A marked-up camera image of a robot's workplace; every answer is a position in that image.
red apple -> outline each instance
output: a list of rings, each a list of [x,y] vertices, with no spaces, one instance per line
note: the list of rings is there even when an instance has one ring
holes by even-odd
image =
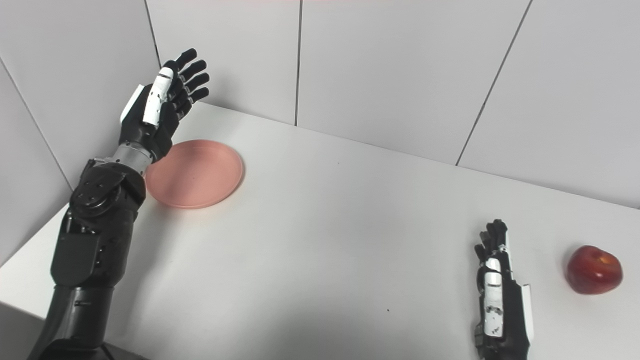
[[[571,255],[566,280],[577,293],[602,294],[620,285],[622,266],[612,254],[585,245]]]

panel seam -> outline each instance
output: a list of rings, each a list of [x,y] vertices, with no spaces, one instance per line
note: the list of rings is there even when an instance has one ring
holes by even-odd
[[[302,2],[298,14],[298,66],[296,69],[296,109],[294,111],[293,126],[298,126],[298,101],[300,99],[300,49],[302,48]]]
[[[49,142],[47,141],[47,138],[44,136],[44,133],[42,132],[42,129],[40,129],[40,126],[38,125],[38,122],[36,121],[36,118],[33,116],[33,113],[31,112],[31,109],[29,109],[29,106],[27,105],[27,102],[24,99],[24,96],[22,96],[22,93],[18,89],[18,84],[16,84],[15,80],[13,79],[13,76],[11,76],[11,72],[9,72],[9,68],[7,68],[7,66],[4,63],[4,61],[2,60],[2,58],[0,58],[0,65],[2,65],[2,68],[4,69],[4,71],[6,72],[7,76],[9,77],[9,81],[11,81],[11,84],[13,85],[13,88],[18,93],[18,96],[20,97],[20,101],[22,101],[22,105],[24,105],[24,108],[27,110],[27,113],[29,114],[29,117],[31,118],[31,121],[33,122],[33,124],[35,125],[36,129],[38,130],[38,134],[40,134],[40,137],[42,138],[42,141],[47,146],[47,150],[49,151],[49,154],[51,154],[51,157],[53,158],[53,161],[56,163],[56,166],[58,167],[58,170],[60,170],[60,174],[62,175],[62,178],[64,178],[65,182],[67,183],[67,186],[69,187],[69,190],[73,191],[73,188],[71,187],[71,182],[69,182],[69,179],[67,178],[67,175],[65,174],[64,170],[62,170],[62,166],[60,165],[60,162],[58,161],[58,158],[56,157],[55,153],[53,152],[53,149],[51,148],[51,145],[49,145]]]
[[[162,65],[160,64],[160,54],[158,52],[158,44],[156,42],[156,34],[154,33],[154,26],[151,23],[151,14],[149,13],[149,5],[147,4],[147,0],[145,0],[145,10],[147,11],[147,20],[149,21],[149,29],[151,29],[151,39],[154,41],[154,49],[156,50],[156,59],[158,60],[158,68],[160,69]]]
[[[498,77],[500,76],[500,73],[502,72],[502,68],[504,66],[504,63],[507,61],[507,57],[509,56],[509,53],[511,52],[511,48],[513,47],[513,44],[516,41],[516,37],[518,37],[518,34],[520,32],[520,28],[522,27],[522,24],[524,23],[524,19],[527,17],[527,14],[529,13],[529,8],[531,7],[532,3],[533,3],[533,0],[529,0],[529,4],[527,4],[527,8],[524,10],[524,14],[522,14],[522,18],[520,19],[520,23],[518,23],[518,27],[516,28],[516,32],[513,34],[513,38],[511,39],[511,43],[509,43],[509,47],[507,48],[507,52],[504,54],[504,57],[502,58],[502,62],[500,63],[500,67],[498,68],[498,72],[495,74],[495,77],[493,78],[491,86],[489,87],[489,91],[487,92],[486,97],[484,98],[484,102],[482,103],[482,106],[480,106],[480,111],[478,112],[478,115],[476,116],[476,120],[474,121],[474,125],[471,127],[471,131],[469,131],[469,135],[467,136],[467,140],[465,141],[465,144],[462,147],[462,151],[460,151],[460,155],[458,156],[458,160],[456,161],[456,166],[458,166],[460,164],[460,160],[462,159],[462,154],[464,154],[465,150],[467,150],[467,145],[469,144],[469,140],[471,140],[471,135],[473,135],[474,131],[476,130],[476,126],[478,125],[478,122],[480,121],[480,116],[482,116],[482,114],[483,114],[484,107],[486,106],[486,102],[489,100],[489,96],[491,96],[491,92],[493,91],[495,83],[498,80]]]

white table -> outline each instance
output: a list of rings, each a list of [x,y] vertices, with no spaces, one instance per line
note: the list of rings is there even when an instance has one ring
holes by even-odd
[[[472,247],[502,218],[532,284],[529,359],[637,356],[640,211],[206,104],[175,135],[193,138],[235,148],[244,181],[210,208],[146,201],[114,345],[153,360],[476,359]],[[61,214],[0,269],[0,301],[45,316]],[[563,261],[585,243],[619,257],[618,289],[568,287]]]

robotic arm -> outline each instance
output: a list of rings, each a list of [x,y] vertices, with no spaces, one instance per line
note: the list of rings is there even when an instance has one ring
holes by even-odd
[[[484,360],[526,360],[533,340],[531,288],[513,278],[507,225],[496,219],[480,233],[474,248],[480,259],[480,323],[476,348]]]
[[[209,94],[206,62],[194,49],[166,62],[122,112],[111,158],[89,160],[69,200],[51,265],[56,283],[28,360],[114,360],[104,346],[114,286],[124,275],[133,223],[145,200],[143,174],[167,155],[191,105]]]

white wall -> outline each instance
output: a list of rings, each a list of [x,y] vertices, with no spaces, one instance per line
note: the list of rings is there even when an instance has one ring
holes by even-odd
[[[72,186],[158,70],[144,0],[0,0],[0,58]]]
[[[0,58],[0,266],[64,205],[71,189]]]
[[[640,206],[640,3],[534,0],[460,165]]]
[[[195,47],[207,61],[204,102],[294,123],[299,1],[148,0],[160,59]]]
[[[527,3],[304,1],[298,125],[455,164]]]

